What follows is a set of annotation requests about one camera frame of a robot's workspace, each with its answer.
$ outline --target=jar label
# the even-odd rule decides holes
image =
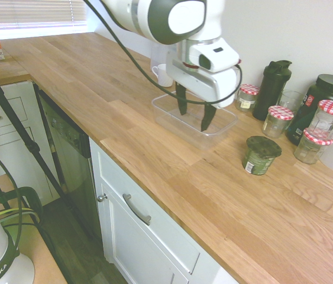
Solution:
[[[248,172],[248,173],[252,173],[251,170],[253,170],[254,168],[254,165],[250,162],[247,162],[247,165],[245,167],[245,170]]]
[[[250,106],[254,104],[256,101],[246,101],[245,99],[240,98],[240,102],[241,102],[240,108],[250,108]]]

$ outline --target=cabinet knob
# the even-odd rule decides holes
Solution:
[[[104,193],[103,195],[99,195],[96,199],[98,202],[103,202],[103,200],[107,199],[107,195]]]

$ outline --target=stainless steel dishwasher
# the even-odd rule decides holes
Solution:
[[[102,240],[95,198],[89,136],[42,90],[38,91],[60,185],[84,222],[82,227]]]

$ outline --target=white mug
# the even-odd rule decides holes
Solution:
[[[153,66],[152,72],[157,76],[159,80],[159,85],[162,87],[170,87],[173,84],[173,79],[166,73],[166,64],[160,64],[158,66]]]

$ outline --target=dark floor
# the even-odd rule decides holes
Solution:
[[[51,237],[55,259],[68,284],[127,284],[106,261],[99,242],[86,236],[60,199],[44,206],[42,227]]]

